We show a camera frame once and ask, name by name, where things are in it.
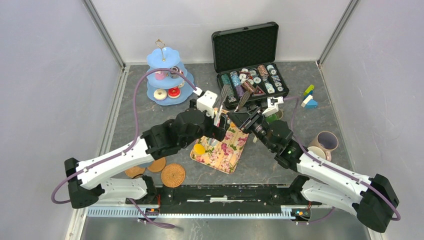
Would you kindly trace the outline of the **red glazed donut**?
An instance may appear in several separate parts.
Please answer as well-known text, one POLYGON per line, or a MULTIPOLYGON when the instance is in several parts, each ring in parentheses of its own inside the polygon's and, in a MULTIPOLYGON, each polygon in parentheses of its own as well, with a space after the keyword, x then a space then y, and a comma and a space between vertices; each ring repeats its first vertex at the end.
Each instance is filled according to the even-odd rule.
POLYGON ((171 99, 179 98, 181 95, 181 90, 179 87, 173 87, 167 90, 167 95, 171 99))

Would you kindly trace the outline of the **silver serving tongs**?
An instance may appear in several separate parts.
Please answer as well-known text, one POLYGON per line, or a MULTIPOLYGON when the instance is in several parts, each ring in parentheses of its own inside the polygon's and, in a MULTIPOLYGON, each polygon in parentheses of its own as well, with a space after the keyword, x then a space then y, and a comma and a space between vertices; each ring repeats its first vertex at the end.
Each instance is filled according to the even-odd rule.
MULTIPOLYGON (((219 127, 220 125, 222 108, 224 106, 224 102, 226 101, 229 93, 230 93, 230 86, 228 84, 225 84, 221 89, 218 110, 216 114, 214 115, 214 119, 213 119, 213 125, 215 127, 219 127)), ((250 96, 251 96, 251 93, 249 91, 245 92, 242 95, 241 100, 239 101, 237 107, 235 108, 235 112, 238 112, 246 104, 250 96)))

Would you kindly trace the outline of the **white glazed donut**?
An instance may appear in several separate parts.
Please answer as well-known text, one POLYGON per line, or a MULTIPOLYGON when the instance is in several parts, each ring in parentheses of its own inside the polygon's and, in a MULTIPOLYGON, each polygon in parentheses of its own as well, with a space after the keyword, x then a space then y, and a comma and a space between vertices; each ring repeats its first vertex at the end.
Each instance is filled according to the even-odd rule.
POLYGON ((165 89, 162 88, 158 88, 153 92, 153 97, 157 100, 157 101, 163 101, 168 97, 168 93, 165 89))

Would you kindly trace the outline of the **chocolate swirl cake roll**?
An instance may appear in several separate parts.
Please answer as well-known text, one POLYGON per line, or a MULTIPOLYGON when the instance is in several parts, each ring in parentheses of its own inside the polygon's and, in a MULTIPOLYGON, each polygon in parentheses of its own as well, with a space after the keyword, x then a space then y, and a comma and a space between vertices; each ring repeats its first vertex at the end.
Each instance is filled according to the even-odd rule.
POLYGON ((169 72, 169 76, 172 79, 177 79, 179 78, 181 75, 184 74, 184 72, 178 67, 178 66, 173 66, 170 68, 171 71, 169 72))

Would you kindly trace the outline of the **pink cupcake with topping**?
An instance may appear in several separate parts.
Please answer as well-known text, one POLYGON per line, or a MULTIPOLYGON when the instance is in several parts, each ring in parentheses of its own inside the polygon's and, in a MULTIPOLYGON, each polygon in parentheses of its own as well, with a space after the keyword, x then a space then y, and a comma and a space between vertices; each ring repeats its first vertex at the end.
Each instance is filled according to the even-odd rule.
POLYGON ((168 76, 168 72, 165 70, 158 70, 154 73, 154 77, 158 81, 164 80, 168 76))

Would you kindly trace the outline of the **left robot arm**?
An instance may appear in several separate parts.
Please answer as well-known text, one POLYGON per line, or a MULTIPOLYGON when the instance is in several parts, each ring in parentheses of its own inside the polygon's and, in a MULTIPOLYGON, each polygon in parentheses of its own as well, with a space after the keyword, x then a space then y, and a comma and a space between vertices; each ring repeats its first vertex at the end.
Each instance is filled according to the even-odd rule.
POLYGON ((105 198, 132 198, 153 203, 157 190, 151 178, 134 183, 113 176, 131 167, 150 166, 163 157, 177 154, 194 141, 208 137, 222 141, 228 129, 227 119, 217 116, 214 104, 218 95, 209 90, 190 100, 190 107, 162 124, 155 125, 120 148, 89 160, 73 157, 64 161, 70 204, 74 209, 86 208, 105 198))

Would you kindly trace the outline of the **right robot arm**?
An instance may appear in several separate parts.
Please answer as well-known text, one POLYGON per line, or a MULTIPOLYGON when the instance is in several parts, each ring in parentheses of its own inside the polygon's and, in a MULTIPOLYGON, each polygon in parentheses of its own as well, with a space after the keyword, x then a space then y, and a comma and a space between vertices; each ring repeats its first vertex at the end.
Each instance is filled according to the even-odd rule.
POLYGON ((344 210, 378 233, 384 233, 391 221, 401 220, 399 198, 387 177, 360 174, 319 157, 301 144, 292 123, 267 123, 265 112, 258 107, 230 112, 228 118, 242 132, 254 134, 283 168, 306 176, 303 185, 288 191, 293 203, 308 200, 344 210))

